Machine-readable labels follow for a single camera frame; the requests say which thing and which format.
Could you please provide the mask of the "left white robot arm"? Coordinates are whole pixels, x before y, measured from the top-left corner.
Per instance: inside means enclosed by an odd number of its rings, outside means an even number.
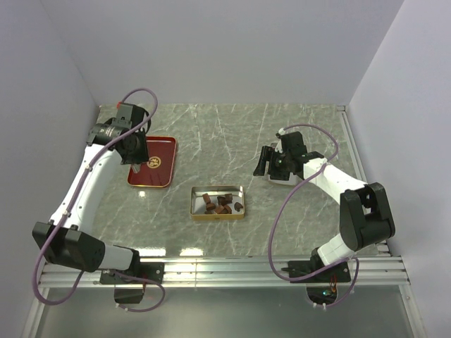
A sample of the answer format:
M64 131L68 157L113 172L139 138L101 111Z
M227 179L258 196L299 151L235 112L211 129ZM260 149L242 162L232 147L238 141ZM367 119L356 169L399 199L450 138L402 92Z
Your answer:
M142 274L137 251L105 244L91 235L95 214L119 165L139 168L149 154L145 132L149 113L120 103L116 117L97 123L90 131L80 168L61 205L46 223L38 222L32 236L45 260L85 272L116 270L124 282Z

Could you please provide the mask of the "brown oval chocolate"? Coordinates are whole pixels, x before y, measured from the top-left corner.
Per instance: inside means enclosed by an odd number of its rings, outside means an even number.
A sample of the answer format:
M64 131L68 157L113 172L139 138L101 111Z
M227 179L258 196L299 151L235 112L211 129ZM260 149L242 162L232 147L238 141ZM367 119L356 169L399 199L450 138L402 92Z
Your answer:
M208 203L208 204L206 204L206 210L204 213L205 214L213 214L215 209L216 209L216 204Z

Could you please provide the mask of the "grey tin lid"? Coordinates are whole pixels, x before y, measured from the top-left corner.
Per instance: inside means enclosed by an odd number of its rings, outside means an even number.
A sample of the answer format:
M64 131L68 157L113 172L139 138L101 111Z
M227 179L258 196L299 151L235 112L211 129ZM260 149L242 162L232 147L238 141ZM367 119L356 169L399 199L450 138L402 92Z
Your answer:
M283 186L294 187L298 184L299 178L298 178L298 176L294 175L293 173L290 173L288 180L273 180L270 178L270 176L268 176L268 182L283 185Z

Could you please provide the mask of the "dark cube chocolate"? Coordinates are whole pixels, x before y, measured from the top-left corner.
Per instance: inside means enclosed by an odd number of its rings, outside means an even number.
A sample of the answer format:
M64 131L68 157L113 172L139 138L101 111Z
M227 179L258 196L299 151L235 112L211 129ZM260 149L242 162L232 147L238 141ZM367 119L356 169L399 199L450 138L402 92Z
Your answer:
M227 204L231 204L233 202L233 195L232 194L226 194L225 195L225 202Z

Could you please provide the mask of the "gold tin box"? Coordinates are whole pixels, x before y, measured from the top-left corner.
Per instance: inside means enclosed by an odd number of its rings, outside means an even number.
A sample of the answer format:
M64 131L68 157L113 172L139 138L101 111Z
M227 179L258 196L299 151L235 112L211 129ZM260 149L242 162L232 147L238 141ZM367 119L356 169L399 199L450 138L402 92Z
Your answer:
M233 195L233 202L229 205L232 209L231 214L205 214L206 204L202 198L202 195L207 193L210 196L211 203L219 206L217 202L218 196L224 196L226 194ZM234 204L239 202L243 205L243 209L237 212L234 209ZM191 188L190 193L190 215L191 219L195 221L210 221L210 220L241 220L245 216L245 191L243 186L240 185L215 185L215 186L201 186Z

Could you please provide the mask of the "dark heart chocolate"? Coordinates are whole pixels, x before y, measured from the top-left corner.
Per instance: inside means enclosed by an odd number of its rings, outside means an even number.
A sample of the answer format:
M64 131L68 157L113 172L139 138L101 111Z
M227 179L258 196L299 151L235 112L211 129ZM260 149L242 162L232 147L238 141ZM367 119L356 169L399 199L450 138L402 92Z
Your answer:
M234 209L235 209L237 212L240 212L240 211L243 209L243 205L242 205L241 203L239 203L239 202L236 202L236 203L234 204Z

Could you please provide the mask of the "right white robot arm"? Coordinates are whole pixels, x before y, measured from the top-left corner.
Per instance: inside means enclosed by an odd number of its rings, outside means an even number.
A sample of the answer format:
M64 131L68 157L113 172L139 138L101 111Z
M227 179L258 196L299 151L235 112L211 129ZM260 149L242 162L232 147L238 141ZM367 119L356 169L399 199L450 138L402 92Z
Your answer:
M275 146L263 146L255 177L267 176L273 182L287 182L296 178L297 184L287 195L282 207L301 187L313 184L339 205L339 233L325 244L314 249L309 270L299 277L280 274L272 266L273 273L288 282L301 282L314 278L326 281L335 272L335 266L353 258L372 245L395 235L395 224L384 186L367 183L348 175L331 161L338 152L325 157L317 151L308 151L302 133L281 128Z

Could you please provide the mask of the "dark chocolate block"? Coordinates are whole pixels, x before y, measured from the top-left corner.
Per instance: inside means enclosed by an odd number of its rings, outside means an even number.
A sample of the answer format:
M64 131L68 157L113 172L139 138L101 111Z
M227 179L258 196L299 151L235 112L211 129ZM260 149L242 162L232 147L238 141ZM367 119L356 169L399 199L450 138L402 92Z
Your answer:
M224 205L226 205L228 203L224 196L218 196L217 197L217 202L218 202L218 205L222 205L222 206L224 206Z

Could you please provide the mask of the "round brown chocolate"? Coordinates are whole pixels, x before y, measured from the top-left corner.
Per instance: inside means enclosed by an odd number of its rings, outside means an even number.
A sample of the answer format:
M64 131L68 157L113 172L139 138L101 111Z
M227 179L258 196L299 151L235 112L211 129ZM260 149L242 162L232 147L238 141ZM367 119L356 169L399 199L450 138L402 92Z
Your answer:
M216 214L231 214L232 209L229 205L219 205L214 209Z

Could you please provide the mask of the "red rectangular tray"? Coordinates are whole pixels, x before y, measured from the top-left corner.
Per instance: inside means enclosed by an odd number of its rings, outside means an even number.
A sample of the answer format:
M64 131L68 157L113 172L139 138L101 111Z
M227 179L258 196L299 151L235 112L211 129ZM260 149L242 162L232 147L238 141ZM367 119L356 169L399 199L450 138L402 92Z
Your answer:
M177 141L169 136L147 136L149 159L138 173L129 170L127 182L132 187L166 188L175 166Z

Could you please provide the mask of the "dark chocolate piece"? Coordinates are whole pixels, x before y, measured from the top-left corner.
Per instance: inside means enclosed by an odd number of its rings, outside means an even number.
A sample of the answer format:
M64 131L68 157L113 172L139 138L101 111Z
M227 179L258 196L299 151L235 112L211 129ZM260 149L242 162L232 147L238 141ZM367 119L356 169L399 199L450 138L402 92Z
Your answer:
M211 203L210 196L207 193L203 194L202 198L203 198L205 204L210 204Z

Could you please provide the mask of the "aluminium rail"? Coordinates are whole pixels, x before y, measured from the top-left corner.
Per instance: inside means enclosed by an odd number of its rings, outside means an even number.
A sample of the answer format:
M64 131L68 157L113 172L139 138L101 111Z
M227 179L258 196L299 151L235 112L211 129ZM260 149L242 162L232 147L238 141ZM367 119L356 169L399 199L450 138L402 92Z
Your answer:
M280 287L290 286L291 279L306 271L307 261L300 258L278 258L273 272L265 258L146 258L149 279L170 287ZM401 258L389 256L363 257L341 263L302 280L307 286L408 285L409 277Z

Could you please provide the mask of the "metal tongs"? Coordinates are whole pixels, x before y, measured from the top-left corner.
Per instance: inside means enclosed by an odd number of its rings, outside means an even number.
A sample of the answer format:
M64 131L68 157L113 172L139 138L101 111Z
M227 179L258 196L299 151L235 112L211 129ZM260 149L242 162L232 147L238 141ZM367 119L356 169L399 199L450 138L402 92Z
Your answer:
M134 174L137 174L140 169L141 169L141 164L140 163L134 163L131 166L132 171L134 172Z

